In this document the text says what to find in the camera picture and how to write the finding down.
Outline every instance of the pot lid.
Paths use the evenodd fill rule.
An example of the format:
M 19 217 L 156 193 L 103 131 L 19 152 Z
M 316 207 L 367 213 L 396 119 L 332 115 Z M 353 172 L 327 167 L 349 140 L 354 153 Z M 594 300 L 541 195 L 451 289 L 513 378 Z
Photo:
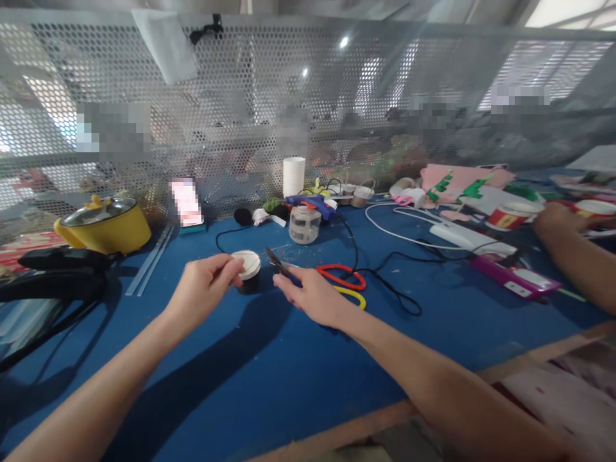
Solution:
M 84 207 L 62 218 L 63 226 L 81 226 L 98 223 L 113 218 L 129 211 L 137 204 L 133 198 L 105 198 L 92 196 L 92 202 L 87 202 Z

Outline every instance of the red paper cup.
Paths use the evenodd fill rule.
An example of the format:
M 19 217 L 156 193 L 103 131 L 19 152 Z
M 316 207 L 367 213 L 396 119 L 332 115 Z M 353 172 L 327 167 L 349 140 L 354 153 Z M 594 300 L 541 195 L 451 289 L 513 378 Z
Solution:
M 584 218 L 609 218 L 616 214 L 616 205 L 597 200 L 580 201 L 575 208 L 576 214 Z
M 542 210 L 543 206 L 539 204 L 506 202 L 492 212 L 486 226 L 498 231 L 511 231 Z

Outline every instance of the yellow electric pot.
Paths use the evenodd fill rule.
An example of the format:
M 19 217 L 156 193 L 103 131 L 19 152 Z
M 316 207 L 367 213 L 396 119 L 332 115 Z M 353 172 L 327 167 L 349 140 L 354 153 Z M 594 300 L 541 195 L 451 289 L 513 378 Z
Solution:
M 73 248 L 110 254 L 139 250 L 152 237 L 143 210 L 133 198 L 92 196 L 84 208 L 58 218 L 53 229 Z

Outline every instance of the wooden table edge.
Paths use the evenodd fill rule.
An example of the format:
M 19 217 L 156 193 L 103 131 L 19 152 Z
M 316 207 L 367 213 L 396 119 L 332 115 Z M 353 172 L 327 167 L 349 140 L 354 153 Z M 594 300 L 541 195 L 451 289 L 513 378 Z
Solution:
M 616 332 L 616 320 L 598 324 L 579 334 L 530 350 L 505 363 L 497 364 L 477 374 L 486 382 L 492 384 L 524 368 L 544 363 L 600 340 L 612 332 Z M 417 410 L 410 401 L 400 401 L 362 417 L 341 423 L 331 429 L 316 433 L 303 440 L 293 441 L 286 446 L 252 458 L 248 462 L 305 461 L 361 438 L 367 438 L 394 425 L 408 422 L 415 415 L 417 415 Z

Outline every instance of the clear plastic jar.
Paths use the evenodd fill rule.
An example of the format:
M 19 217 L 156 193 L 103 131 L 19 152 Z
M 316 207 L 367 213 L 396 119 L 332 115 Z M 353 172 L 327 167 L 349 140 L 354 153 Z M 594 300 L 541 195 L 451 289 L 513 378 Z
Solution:
M 311 244 L 319 236 L 320 224 L 321 214 L 317 210 L 309 210 L 305 205 L 293 207 L 289 220 L 289 236 L 298 244 Z

